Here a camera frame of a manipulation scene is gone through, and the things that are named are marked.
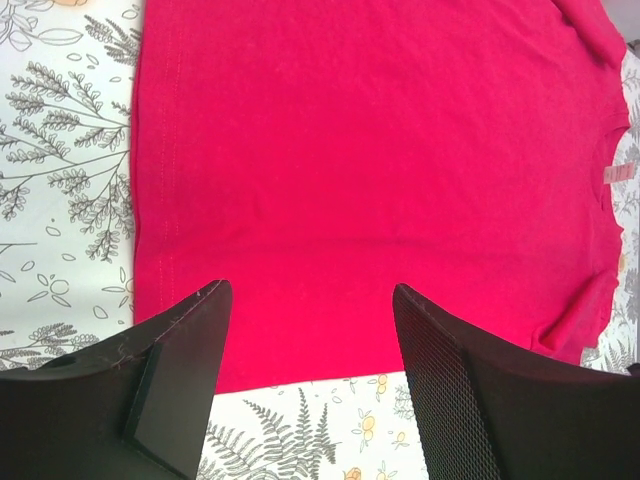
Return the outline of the pink t shirt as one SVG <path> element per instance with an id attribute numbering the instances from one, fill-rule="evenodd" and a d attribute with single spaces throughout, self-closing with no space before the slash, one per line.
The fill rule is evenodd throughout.
<path id="1" fill-rule="evenodd" d="M 576 364 L 606 328 L 626 45 L 598 1 L 149 1 L 134 319 L 211 281 L 220 392 L 395 372 L 406 284 Z"/>

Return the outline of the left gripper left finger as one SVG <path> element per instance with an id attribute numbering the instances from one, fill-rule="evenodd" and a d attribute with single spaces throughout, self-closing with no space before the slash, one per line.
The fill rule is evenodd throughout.
<path id="1" fill-rule="evenodd" d="M 194 478 L 231 305 L 215 281 L 95 345 L 4 371 L 2 477 Z"/>

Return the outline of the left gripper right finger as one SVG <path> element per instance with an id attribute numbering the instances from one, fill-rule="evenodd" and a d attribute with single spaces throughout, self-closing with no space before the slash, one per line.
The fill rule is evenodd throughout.
<path id="1" fill-rule="evenodd" d="M 396 332 L 432 479 L 635 479 L 639 378 L 522 349 L 407 285 Z"/>

